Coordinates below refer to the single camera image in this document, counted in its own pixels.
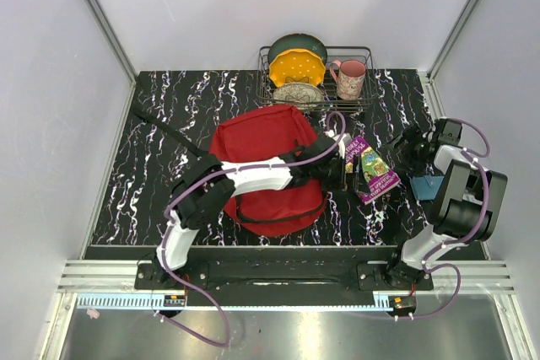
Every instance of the green plate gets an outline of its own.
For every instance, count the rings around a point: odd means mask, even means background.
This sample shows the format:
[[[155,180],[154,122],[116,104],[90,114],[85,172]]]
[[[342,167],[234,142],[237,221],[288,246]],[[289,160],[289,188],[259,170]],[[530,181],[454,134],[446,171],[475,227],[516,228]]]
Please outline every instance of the green plate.
[[[309,50],[317,54],[322,59],[322,63],[327,63],[327,48],[319,39],[309,34],[289,34],[276,40],[268,51],[268,63],[272,63],[282,52],[294,48]]]

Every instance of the book cover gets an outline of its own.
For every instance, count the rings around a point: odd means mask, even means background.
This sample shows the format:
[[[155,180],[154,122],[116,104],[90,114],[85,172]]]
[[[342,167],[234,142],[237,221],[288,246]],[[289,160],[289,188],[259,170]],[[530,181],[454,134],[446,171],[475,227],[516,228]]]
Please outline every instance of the book cover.
[[[356,137],[345,150],[346,170],[351,173],[353,171],[352,165],[355,155],[360,155],[362,172],[364,172],[365,181],[367,181],[370,187],[369,194],[359,193],[360,199],[365,204],[386,194],[401,182],[397,173],[388,167],[377,152],[362,137]]]

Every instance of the metal floor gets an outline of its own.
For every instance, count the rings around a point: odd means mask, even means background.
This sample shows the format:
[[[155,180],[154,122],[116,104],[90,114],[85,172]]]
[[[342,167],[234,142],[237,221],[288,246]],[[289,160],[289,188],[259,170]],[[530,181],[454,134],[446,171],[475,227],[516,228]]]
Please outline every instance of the metal floor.
[[[418,297],[419,313],[438,308]],[[217,312],[184,312],[177,320],[223,339]],[[189,359],[510,359],[494,303],[461,296],[444,314],[394,323],[385,314],[234,312],[233,343],[210,347],[149,312],[101,311],[92,320],[77,309],[63,351],[66,360]]]

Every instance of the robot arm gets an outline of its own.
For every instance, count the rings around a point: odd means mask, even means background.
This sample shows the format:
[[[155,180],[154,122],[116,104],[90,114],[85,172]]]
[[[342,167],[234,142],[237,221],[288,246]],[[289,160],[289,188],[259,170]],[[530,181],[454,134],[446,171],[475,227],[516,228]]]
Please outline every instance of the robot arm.
[[[494,231],[508,179],[484,168],[489,183],[489,193],[484,193],[479,170],[457,146],[461,133],[459,121],[441,119],[429,132],[422,134],[417,127],[408,128],[392,141],[401,154],[400,163],[409,165],[405,167],[409,173],[428,163],[445,174],[428,213],[429,225],[399,246],[386,267],[386,282],[393,287],[418,282],[424,269],[449,250],[475,240],[485,241]],[[459,243],[474,230],[485,196],[489,199],[482,223],[470,238]]]
[[[196,188],[170,210],[170,220],[167,225],[172,228],[167,240],[164,239],[157,248],[160,265],[166,268],[163,262],[166,244],[167,266],[173,271],[183,267],[198,230],[213,223],[231,197],[253,191],[298,187],[305,185],[311,179],[320,180],[323,186],[340,184],[345,148],[351,142],[348,134],[341,137],[335,150],[323,158],[311,164],[286,166],[286,164],[316,157],[332,148],[338,139],[339,136],[335,136],[332,131],[326,132],[308,147],[298,147],[278,157],[249,164],[220,162],[212,154],[199,159],[195,167],[181,177],[180,183],[172,192],[173,199],[208,175],[224,173]],[[246,166],[254,169],[242,170]]]

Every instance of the bag strap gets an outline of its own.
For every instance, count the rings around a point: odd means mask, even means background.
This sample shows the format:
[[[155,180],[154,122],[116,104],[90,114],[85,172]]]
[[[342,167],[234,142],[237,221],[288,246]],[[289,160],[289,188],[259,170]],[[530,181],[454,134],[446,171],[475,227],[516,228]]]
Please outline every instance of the bag strap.
[[[238,218],[238,221],[240,223],[284,223],[285,221],[293,221],[295,219],[307,217],[308,215],[311,215],[320,211],[327,204],[328,195],[324,191],[321,191],[321,197],[322,197],[321,204],[319,204],[317,207],[313,208],[312,210],[301,212],[300,214],[291,215],[289,217],[276,218],[276,219],[253,219],[253,218],[246,217],[242,213],[242,211],[240,210],[240,204],[242,203],[241,196],[236,196],[236,217]]]
[[[189,152],[193,153],[195,156],[200,158],[202,156],[208,155],[207,151],[204,151],[201,148],[199,148],[197,145],[195,145],[193,142],[187,139],[186,136],[182,134],[180,131],[176,130],[169,124],[164,123],[158,117],[152,116],[151,114],[147,113],[146,111],[143,110],[141,106],[133,103],[129,110],[131,113],[133,113],[134,116],[138,117],[141,121],[147,122],[148,124],[154,124],[155,126],[157,126],[163,133],[175,139],[179,144],[186,147],[186,149]]]

